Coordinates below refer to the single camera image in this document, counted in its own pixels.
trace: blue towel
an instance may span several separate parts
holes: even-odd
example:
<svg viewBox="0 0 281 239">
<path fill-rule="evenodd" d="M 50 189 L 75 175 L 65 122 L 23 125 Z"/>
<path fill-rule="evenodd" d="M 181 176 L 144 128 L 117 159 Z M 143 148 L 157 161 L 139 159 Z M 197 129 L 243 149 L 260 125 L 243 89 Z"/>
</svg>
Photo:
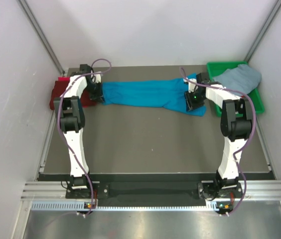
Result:
<svg viewBox="0 0 281 239">
<path fill-rule="evenodd" d="M 246 64 L 240 64 L 237 68 L 227 69 L 220 76 L 214 77 L 214 81 L 218 81 L 228 89 L 249 94 L 258 86 L 261 78 L 261 73 Z"/>
<path fill-rule="evenodd" d="M 196 74 L 191 74 L 188 78 L 196 79 Z M 190 112 L 186 111 L 185 91 L 188 91 L 188 85 L 182 78 L 168 81 L 103 83 L 105 105 L 164 107 L 192 116 L 203 116 L 206 112 L 205 106 Z"/>
</svg>

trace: gray floor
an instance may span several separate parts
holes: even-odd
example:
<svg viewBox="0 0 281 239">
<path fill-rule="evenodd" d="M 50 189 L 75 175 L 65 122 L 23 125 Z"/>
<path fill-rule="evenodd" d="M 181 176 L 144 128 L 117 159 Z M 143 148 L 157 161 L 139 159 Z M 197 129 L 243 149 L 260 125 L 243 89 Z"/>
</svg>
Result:
<svg viewBox="0 0 281 239">
<path fill-rule="evenodd" d="M 206 71 L 187 66 L 187 73 Z M 178 78 L 178 66 L 114 67 L 103 76 L 109 81 L 145 81 Z M 83 141 L 92 173 L 207 173 L 220 165 L 224 147 L 220 118 L 206 101 L 204 117 L 161 108 L 97 105 L 85 108 Z M 268 172 L 256 134 L 244 150 L 245 172 Z M 54 129 L 44 173 L 70 172 L 67 148 Z"/>
<path fill-rule="evenodd" d="M 32 211 L 24 239 L 281 239 L 279 202 L 244 202 L 229 218 L 215 212 L 94 212 L 46 226 L 62 213 Z"/>
</svg>

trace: dark red towel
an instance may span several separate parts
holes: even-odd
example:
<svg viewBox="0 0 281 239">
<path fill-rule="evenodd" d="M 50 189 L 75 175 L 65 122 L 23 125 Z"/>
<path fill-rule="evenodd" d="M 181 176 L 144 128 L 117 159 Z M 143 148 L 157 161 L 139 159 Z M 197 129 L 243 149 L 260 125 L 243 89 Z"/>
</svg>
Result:
<svg viewBox="0 0 281 239">
<path fill-rule="evenodd" d="M 61 94 L 64 93 L 64 91 L 66 90 L 66 87 L 69 84 L 69 82 L 70 81 L 64 81 L 64 80 L 55 81 L 55 85 L 54 85 L 54 88 L 52 90 L 51 100 L 50 100 L 50 109 L 51 110 L 54 110 L 54 104 L 53 104 L 54 98 L 60 97 Z M 83 93 L 82 93 L 81 103 L 82 103 L 82 107 L 94 106 L 94 105 L 97 104 L 97 102 L 90 100 L 89 93 L 86 90 L 84 90 Z"/>
</svg>

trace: gray cloth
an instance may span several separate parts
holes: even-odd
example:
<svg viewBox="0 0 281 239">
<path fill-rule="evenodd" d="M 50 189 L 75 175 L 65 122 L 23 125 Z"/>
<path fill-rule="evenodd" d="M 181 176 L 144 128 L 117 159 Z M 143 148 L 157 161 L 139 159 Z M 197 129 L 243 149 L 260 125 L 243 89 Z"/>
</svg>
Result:
<svg viewBox="0 0 281 239">
<path fill-rule="evenodd" d="M 214 77 L 224 87 L 249 94 L 255 89 L 262 79 L 261 73 L 246 64 L 240 64 L 237 68 L 227 69 L 223 74 Z"/>
</svg>

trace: green plastic bin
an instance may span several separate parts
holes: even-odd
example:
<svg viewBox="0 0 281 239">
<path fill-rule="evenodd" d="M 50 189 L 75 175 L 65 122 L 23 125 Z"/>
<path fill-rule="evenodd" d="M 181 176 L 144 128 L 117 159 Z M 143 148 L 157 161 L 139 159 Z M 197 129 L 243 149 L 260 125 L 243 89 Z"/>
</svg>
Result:
<svg viewBox="0 0 281 239">
<path fill-rule="evenodd" d="M 214 81 L 214 77 L 221 75 L 227 69 L 233 69 L 238 67 L 240 64 L 248 64 L 246 61 L 230 61 L 230 62 L 208 62 L 207 63 L 207 70 L 209 74 L 210 80 Z M 248 96 L 251 98 L 252 102 L 254 103 L 256 114 L 261 114 L 265 112 L 264 104 L 262 103 L 260 94 L 258 89 L 255 88 L 251 91 Z M 218 117 L 221 116 L 221 108 L 218 105 L 216 106 L 216 114 Z"/>
</svg>

